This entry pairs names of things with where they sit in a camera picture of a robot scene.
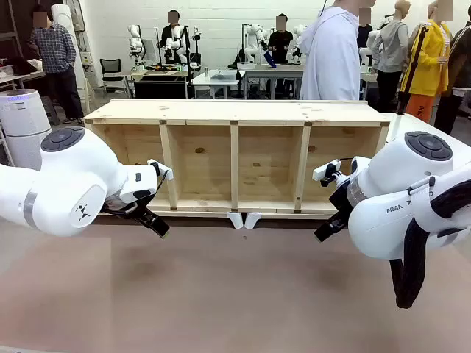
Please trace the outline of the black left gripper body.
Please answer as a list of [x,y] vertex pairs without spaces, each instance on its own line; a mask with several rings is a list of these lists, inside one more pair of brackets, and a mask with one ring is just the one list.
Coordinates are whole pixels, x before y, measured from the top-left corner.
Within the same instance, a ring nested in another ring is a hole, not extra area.
[[154,221],[155,214],[147,208],[149,199],[140,199],[130,204],[126,204],[121,209],[112,209],[104,204],[101,212],[115,215],[123,219],[133,219],[135,221]]

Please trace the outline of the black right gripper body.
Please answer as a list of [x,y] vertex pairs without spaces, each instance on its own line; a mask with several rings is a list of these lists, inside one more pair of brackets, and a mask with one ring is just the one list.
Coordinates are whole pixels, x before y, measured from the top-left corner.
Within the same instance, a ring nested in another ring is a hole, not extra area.
[[337,209],[337,212],[331,217],[337,221],[348,221],[353,206],[347,198],[347,189],[349,182],[343,182],[339,185],[330,196],[330,203]]

